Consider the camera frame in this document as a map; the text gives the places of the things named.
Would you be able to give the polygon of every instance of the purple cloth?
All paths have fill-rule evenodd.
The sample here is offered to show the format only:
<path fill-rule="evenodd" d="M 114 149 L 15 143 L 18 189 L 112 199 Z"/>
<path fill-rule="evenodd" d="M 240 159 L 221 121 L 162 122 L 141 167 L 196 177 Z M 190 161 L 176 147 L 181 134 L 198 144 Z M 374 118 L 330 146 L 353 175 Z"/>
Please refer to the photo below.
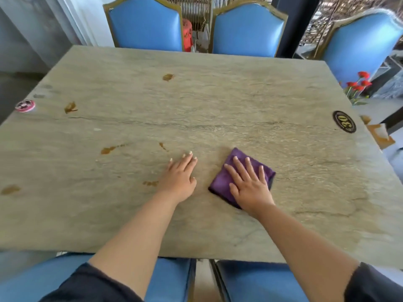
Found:
<path fill-rule="evenodd" d="M 237 156 L 239 161 L 241 161 L 241 163 L 245 166 L 245 158 L 247 157 L 247 155 L 245 155 L 243 152 L 241 152 L 236 147 L 229 154 L 229 156 L 225 160 L 224 164 L 231 165 L 235 169 L 237 169 L 233 162 L 234 156 Z M 263 165 L 264 177 L 266 179 L 269 189 L 271 189 L 276 172 L 274 172 L 271 168 L 264 165 L 263 163 L 260 163 L 259 161 L 255 160 L 254 158 L 252 158 L 252 157 L 249 157 L 249 158 L 250 158 L 251 164 L 257 174 L 259 174 L 259 166 Z M 232 194 L 230 192 L 229 183 L 231 183 L 231 182 L 234 183 L 234 180 L 232 179 L 231 175 L 229 174 L 229 172 L 227 172 L 227 170 L 224 168 L 224 165 L 223 165 L 221 168 L 221 171 L 214 178 L 214 180 L 210 184 L 208 190 L 211 193 L 218 195 L 219 197 L 224 199 L 226 202 L 228 202 L 230 205 L 234 206 L 235 208 L 241 208 L 237 204 L 234 196 L 232 196 Z"/>

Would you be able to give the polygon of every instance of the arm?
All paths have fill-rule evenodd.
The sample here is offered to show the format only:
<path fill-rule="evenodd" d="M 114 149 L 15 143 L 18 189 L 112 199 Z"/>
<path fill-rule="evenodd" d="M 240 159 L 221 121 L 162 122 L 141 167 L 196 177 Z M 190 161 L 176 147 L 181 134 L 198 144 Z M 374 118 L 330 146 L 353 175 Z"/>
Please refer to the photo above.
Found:
<path fill-rule="evenodd" d="M 196 187 L 196 179 L 190 175 L 197 158 L 192 157 L 190 152 L 176 163 L 171 159 L 156 194 L 89 260 L 92 266 L 128 286 L 142 299 L 174 210 Z"/>
<path fill-rule="evenodd" d="M 359 261 L 275 206 L 264 178 L 259 177 L 248 158 L 246 169 L 234 158 L 238 172 L 225 168 L 235 184 L 230 184 L 235 200 L 266 229 L 298 283 L 311 302 L 344 301 L 344 292 Z"/>

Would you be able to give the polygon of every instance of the marble table top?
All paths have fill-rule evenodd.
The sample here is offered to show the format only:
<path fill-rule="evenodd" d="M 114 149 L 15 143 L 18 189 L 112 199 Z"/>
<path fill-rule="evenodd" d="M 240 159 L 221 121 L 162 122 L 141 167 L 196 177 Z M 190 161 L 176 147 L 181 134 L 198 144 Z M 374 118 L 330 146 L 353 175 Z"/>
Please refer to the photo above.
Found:
<path fill-rule="evenodd" d="M 238 147 L 277 172 L 280 208 L 403 268 L 403 187 L 322 61 L 75 46 L 28 98 L 36 108 L 0 126 L 0 249 L 97 251 L 192 150 L 198 185 L 160 255 L 282 262 L 257 221 L 207 190 Z"/>

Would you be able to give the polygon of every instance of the chair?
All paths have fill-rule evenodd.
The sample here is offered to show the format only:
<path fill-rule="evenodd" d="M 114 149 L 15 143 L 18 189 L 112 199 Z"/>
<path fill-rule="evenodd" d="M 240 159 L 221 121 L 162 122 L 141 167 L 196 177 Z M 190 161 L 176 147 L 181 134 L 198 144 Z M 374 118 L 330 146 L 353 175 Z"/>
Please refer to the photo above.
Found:
<path fill-rule="evenodd" d="M 224 302 L 308 302 L 287 264 L 210 261 Z"/>
<path fill-rule="evenodd" d="M 0 283 L 2 302 L 38 302 L 56 290 L 92 254 L 65 254 Z M 196 260 L 158 258 L 145 295 L 147 302 L 186 302 L 194 285 Z"/>
<path fill-rule="evenodd" d="M 373 76 L 403 34 L 403 22 L 388 9 L 370 9 L 331 26 L 314 59 L 324 60 L 342 82 L 357 81 L 357 73 Z"/>
<path fill-rule="evenodd" d="M 179 5 L 166 0 L 115 0 L 103 9 L 116 47 L 184 51 Z"/>
<path fill-rule="evenodd" d="M 275 57 L 287 17 L 263 0 L 214 9 L 209 53 Z"/>

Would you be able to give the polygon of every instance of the liquid spill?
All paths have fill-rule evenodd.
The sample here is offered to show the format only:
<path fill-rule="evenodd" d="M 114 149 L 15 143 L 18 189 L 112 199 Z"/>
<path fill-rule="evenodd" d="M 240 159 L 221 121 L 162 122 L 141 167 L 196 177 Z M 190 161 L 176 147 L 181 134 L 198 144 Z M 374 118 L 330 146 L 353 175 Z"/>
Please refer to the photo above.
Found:
<path fill-rule="evenodd" d="M 68 103 L 68 105 L 66 107 L 64 107 L 64 111 L 66 114 L 68 114 L 70 112 L 77 111 L 78 109 L 74 109 L 76 107 L 77 106 L 76 106 L 75 102 L 71 102 L 71 103 Z"/>
<path fill-rule="evenodd" d="M 161 147 L 163 150 L 169 152 L 169 150 L 164 147 L 164 143 L 160 142 L 160 147 Z"/>
<path fill-rule="evenodd" d="M 163 77 L 162 77 L 162 79 L 164 80 L 164 81 L 170 81 L 172 78 L 174 78 L 175 77 L 175 75 L 174 74 L 165 74 Z"/>
<path fill-rule="evenodd" d="M 147 186 L 157 186 L 158 185 L 158 181 L 144 181 L 143 185 L 147 185 Z"/>
<path fill-rule="evenodd" d="M 12 194 L 12 193 L 15 193 L 15 192 L 18 192 L 18 191 L 20 191 L 21 190 L 21 187 L 19 187 L 18 185 L 16 185 L 16 184 L 11 184 L 11 185 L 9 185 L 9 186 L 6 186 L 5 188 L 3 188 L 2 190 L 1 190 L 1 195 L 10 195 L 10 194 Z"/>
<path fill-rule="evenodd" d="M 125 146 L 127 146 L 127 144 L 120 144 L 120 145 L 117 145 L 117 146 L 104 147 L 104 148 L 101 150 L 101 154 L 102 154 L 102 155 L 107 155 L 108 153 L 110 153 L 111 151 L 113 151 L 115 148 L 118 148 L 118 147 L 125 147 Z"/>

